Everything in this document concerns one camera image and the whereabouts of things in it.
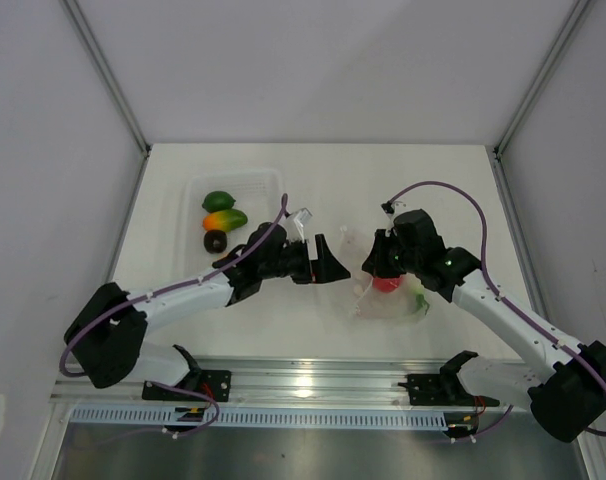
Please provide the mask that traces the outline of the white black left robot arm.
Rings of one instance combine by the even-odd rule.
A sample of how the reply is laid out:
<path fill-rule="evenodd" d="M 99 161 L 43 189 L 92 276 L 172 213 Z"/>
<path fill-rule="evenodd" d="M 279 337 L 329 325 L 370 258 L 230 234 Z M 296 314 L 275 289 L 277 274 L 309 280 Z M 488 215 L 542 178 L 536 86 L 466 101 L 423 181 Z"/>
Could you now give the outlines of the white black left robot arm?
<path fill-rule="evenodd" d="M 350 278 L 323 235 L 316 235 L 315 245 L 317 256 L 310 258 L 306 241 L 291 240 L 284 227 L 264 223 L 246 243 L 193 278 L 140 294 L 115 282 L 104 284 L 66 331 L 65 352 L 80 365 L 78 376 L 97 389 L 138 380 L 190 399 L 200 387 L 196 359 L 180 345 L 153 345 L 148 336 L 190 315 L 245 301 L 266 280 L 289 278 L 309 285 Z"/>

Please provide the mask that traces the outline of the white toy radish with leaves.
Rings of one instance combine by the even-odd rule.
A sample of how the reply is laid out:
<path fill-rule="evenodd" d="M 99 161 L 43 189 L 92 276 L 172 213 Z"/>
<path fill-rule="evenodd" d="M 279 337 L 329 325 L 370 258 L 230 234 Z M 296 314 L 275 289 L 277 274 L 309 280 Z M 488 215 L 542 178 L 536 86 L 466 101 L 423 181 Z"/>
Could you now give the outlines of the white toy radish with leaves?
<path fill-rule="evenodd" d="M 408 305 L 411 315 L 424 317 L 430 310 L 425 287 L 416 279 L 407 282 Z"/>

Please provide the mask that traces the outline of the clear zip top bag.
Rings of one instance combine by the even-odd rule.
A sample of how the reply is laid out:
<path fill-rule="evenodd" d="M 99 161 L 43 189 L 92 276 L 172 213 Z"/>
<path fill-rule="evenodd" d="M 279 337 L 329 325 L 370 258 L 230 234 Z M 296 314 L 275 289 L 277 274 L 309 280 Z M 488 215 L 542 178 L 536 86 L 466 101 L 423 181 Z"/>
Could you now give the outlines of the clear zip top bag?
<path fill-rule="evenodd" d="M 351 277 L 336 286 L 332 305 L 352 318 L 367 320 L 409 321 L 418 323 L 430 310 L 424 287 L 413 275 L 379 278 L 362 270 L 372 246 L 370 238 L 359 230 L 342 226 L 337 255 Z"/>

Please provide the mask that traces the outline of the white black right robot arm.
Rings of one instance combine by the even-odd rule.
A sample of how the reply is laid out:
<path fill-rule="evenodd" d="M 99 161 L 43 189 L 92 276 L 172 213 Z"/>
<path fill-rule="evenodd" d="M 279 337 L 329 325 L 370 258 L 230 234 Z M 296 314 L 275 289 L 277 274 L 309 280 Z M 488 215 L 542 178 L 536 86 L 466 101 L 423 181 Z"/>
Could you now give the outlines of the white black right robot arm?
<path fill-rule="evenodd" d="M 427 290 L 480 320 L 522 359 L 521 366 L 489 360 L 474 352 L 452 358 L 439 380 L 451 403 L 482 396 L 527 409 L 553 438 L 570 443 L 593 433 L 606 412 L 606 346 L 584 344 L 492 283 L 485 263 L 462 247 L 444 244 L 423 210 L 397 214 L 374 234 L 362 269 L 374 278 L 410 275 Z"/>

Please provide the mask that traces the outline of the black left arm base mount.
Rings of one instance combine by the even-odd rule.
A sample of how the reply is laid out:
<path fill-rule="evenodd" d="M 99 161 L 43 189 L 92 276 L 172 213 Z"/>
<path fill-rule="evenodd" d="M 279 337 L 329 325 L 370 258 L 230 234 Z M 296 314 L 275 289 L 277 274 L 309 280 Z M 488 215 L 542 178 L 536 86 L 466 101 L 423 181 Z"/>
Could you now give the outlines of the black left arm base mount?
<path fill-rule="evenodd" d="M 194 392 L 203 394 L 216 402 L 227 402 L 231 390 L 232 373 L 229 370 L 204 370 L 197 360 L 182 346 L 173 349 L 185 361 L 188 372 L 173 386 L 172 390 L 154 382 L 147 382 L 142 390 L 142 399 L 147 401 L 197 401 Z"/>

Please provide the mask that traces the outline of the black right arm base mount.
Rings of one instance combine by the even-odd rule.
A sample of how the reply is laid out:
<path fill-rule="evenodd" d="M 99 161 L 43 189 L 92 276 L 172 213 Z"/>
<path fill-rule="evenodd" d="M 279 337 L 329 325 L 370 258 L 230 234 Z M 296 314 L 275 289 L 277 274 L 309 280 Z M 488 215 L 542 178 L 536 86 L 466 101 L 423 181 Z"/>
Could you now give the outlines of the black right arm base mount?
<path fill-rule="evenodd" d="M 413 406 L 481 406 L 479 399 L 469 394 L 457 377 L 462 366 L 476 357 L 476 352 L 465 350 L 445 362 L 437 373 L 410 373 L 397 386 L 406 391 Z"/>

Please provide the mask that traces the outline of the red toy apple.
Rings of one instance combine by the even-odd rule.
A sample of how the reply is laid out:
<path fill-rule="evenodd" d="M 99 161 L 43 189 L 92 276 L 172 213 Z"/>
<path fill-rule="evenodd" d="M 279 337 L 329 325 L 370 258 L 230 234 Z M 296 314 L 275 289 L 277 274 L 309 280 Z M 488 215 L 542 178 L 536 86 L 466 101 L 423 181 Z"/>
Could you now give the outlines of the red toy apple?
<path fill-rule="evenodd" d="M 400 287 L 400 285 L 402 284 L 402 281 L 403 281 L 402 277 L 396 277 L 396 278 L 374 277 L 372 280 L 372 285 L 373 285 L 373 288 L 376 289 L 377 291 L 379 291 L 381 293 L 389 294 L 389 293 L 392 293 L 393 291 L 397 290 Z"/>

